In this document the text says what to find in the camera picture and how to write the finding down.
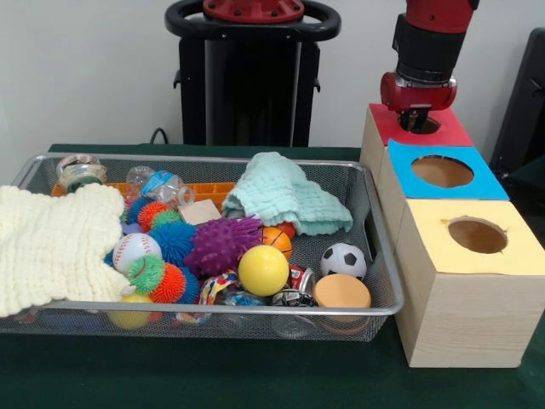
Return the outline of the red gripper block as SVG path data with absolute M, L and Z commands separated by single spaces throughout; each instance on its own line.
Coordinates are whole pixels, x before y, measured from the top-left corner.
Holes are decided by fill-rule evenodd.
M 410 110 L 415 109 L 413 130 L 422 130 L 427 122 L 427 109 L 442 111 L 449 108 L 456 98 L 456 92 L 457 81 L 454 76 L 444 84 L 424 84 L 409 81 L 396 72 L 386 72 L 380 84 L 381 103 L 389 111 L 400 112 L 399 124 L 402 129 L 410 127 Z

